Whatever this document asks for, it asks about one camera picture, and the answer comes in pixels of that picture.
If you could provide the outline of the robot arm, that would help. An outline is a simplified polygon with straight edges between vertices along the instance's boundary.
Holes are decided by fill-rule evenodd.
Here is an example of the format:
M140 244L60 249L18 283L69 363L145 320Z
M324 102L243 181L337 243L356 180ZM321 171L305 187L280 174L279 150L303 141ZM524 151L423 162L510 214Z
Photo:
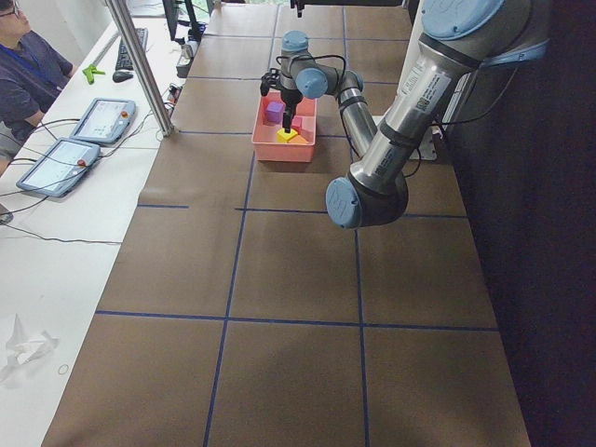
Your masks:
M295 8L297 17L301 18L306 6L351 6L351 7L397 7L402 0L291 0L291 8Z
M346 176L329 184L326 209L343 228L396 221L408 203L401 170L427 129L444 113L463 75L480 68L541 58L549 42L549 1L426 1L419 9L419 55L396 98L374 121L362 94L361 77L317 61L308 37L289 31L282 37L279 71L263 88L279 90L289 128L304 98L333 96L345 135L359 160Z

